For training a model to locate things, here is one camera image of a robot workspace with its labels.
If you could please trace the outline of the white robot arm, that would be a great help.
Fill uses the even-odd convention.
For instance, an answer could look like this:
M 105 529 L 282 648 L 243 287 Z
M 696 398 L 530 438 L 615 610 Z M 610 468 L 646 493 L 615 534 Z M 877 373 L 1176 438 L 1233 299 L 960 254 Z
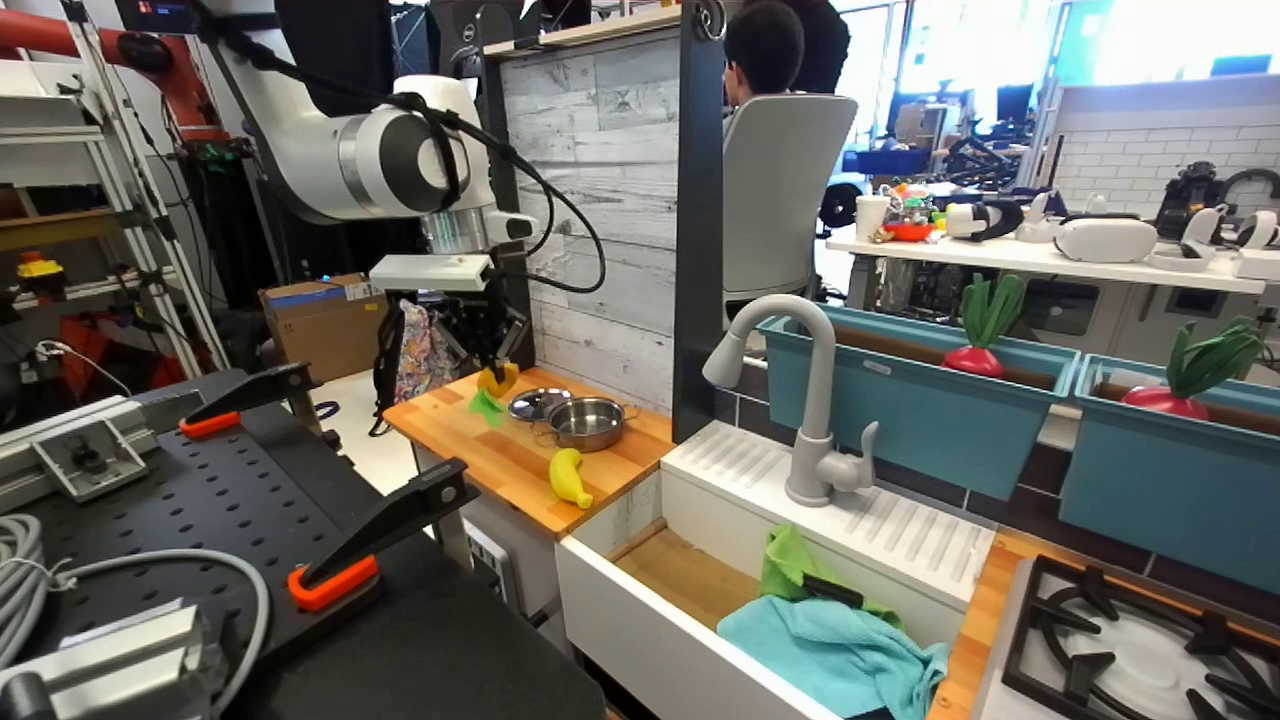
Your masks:
M 385 293 L 438 293 L 443 328 L 501 368 L 530 319 L 506 296 L 508 245 L 478 90 L 402 74 L 388 0 L 188 0 L 273 178 L 318 220 L 424 220 L 424 254 L 385 254 Z

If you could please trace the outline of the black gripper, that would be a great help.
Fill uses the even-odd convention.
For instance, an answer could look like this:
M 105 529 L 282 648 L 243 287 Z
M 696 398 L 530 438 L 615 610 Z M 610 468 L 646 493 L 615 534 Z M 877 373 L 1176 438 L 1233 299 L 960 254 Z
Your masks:
M 530 314 L 496 293 L 449 296 L 441 304 L 449 335 L 496 379 L 508 379 L 519 363 L 517 350 L 530 341 Z

